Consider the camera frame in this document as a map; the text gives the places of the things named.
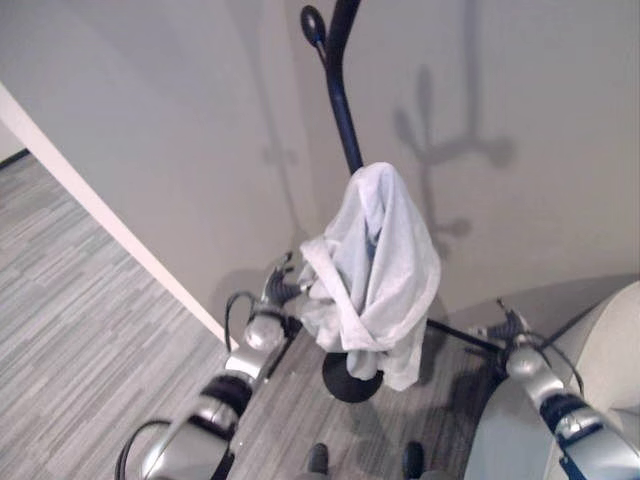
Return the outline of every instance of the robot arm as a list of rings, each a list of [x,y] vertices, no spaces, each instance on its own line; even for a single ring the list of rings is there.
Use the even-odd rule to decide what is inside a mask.
[[[517,348],[507,372],[555,436],[564,454],[560,465],[570,480],[640,479],[640,451],[603,414],[568,390],[540,353]]]
[[[301,293],[284,283],[290,256],[265,285],[244,338],[229,355],[225,369],[200,392],[189,413],[172,422],[146,455],[145,480],[222,480],[234,455],[229,443],[252,395],[279,363],[300,325],[286,315],[284,304]]]

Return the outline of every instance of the black cable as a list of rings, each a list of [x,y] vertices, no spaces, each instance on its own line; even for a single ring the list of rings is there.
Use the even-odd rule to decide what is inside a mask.
[[[251,302],[251,311],[253,311],[253,307],[256,304],[256,302],[258,301],[257,297],[253,293],[251,293],[251,292],[249,292],[247,290],[236,292],[233,295],[231,295],[229,297],[229,299],[227,300],[227,306],[226,306],[225,311],[224,311],[224,343],[227,346],[227,352],[229,352],[229,353],[231,353],[231,337],[230,337],[230,333],[229,333],[229,316],[231,315],[231,308],[233,307],[233,304],[240,297],[247,297],[249,299],[249,301]]]
[[[116,470],[114,478],[115,480],[126,480],[125,477],[125,469],[127,466],[127,457],[129,456],[129,451],[131,450],[131,446],[133,445],[133,441],[136,439],[138,434],[142,432],[145,428],[153,427],[155,425],[170,425],[171,422],[169,420],[164,420],[162,418],[154,418],[153,420],[149,420],[140,425],[135,432],[129,437],[127,443],[124,444],[122,450],[120,451],[120,455],[118,455],[118,460],[116,461]]]
[[[573,362],[569,360],[569,357],[567,357],[567,355],[562,350],[560,350],[555,343],[548,341],[547,337],[545,337],[544,335],[540,335],[539,333],[536,333],[536,332],[526,332],[526,335],[529,335],[531,337],[537,338],[538,340],[541,340],[542,341],[542,344],[540,345],[541,348],[547,348],[547,347],[551,348],[554,352],[556,352],[560,356],[560,358],[567,365],[569,365],[569,368],[571,368],[571,371],[573,372],[573,376],[576,377],[576,382],[578,382],[580,395],[584,397],[584,381],[582,380],[582,376],[578,372],[578,369],[575,367]]]

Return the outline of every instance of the black shoe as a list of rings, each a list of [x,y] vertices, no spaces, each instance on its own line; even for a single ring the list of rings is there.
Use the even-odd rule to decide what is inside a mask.
[[[419,442],[409,442],[402,456],[402,473],[406,480],[420,478],[424,473],[424,449]]]
[[[309,472],[329,473],[329,449],[324,443],[316,443],[309,452]]]

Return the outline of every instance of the white furniture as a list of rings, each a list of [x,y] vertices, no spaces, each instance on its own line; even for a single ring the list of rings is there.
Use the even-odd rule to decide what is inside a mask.
[[[640,282],[603,301],[556,345],[576,364],[585,399],[640,445]],[[571,370],[545,352],[577,391]],[[490,398],[476,431],[465,480],[565,480],[560,451],[515,381]]]

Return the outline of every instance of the white cloth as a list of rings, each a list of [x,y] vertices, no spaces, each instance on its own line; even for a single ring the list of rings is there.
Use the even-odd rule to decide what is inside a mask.
[[[300,250],[300,283],[312,284],[300,318],[318,345],[349,352],[354,377],[379,369],[394,390],[415,383],[440,259],[395,168],[358,170],[324,235]]]

